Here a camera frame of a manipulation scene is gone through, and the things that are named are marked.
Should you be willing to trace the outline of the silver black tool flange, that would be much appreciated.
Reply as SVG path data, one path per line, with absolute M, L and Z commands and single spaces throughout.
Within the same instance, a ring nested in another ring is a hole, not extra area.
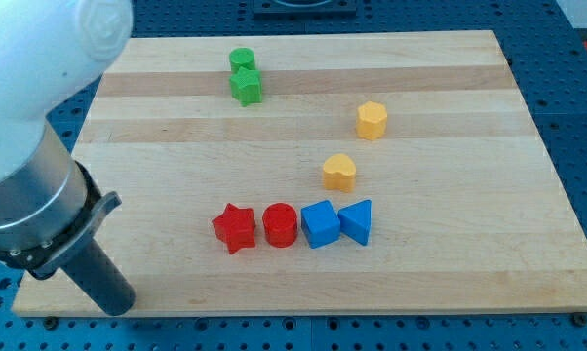
M 0 261 L 44 280 L 93 242 L 120 204 L 46 125 L 32 156 L 0 182 Z

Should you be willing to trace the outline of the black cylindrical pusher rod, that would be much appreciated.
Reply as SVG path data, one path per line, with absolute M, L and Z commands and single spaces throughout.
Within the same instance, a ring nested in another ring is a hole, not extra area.
M 136 301 L 135 290 L 96 240 L 72 257 L 62 270 L 106 315 L 122 315 Z

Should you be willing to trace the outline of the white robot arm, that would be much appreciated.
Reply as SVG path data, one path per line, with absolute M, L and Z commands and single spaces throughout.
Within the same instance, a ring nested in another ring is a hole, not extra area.
M 135 301 L 95 238 L 121 201 L 47 116 L 97 80 L 132 29 L 129 0 L 0 1 L 0 261 L 38 280 L 62 270 L 110 316 Z

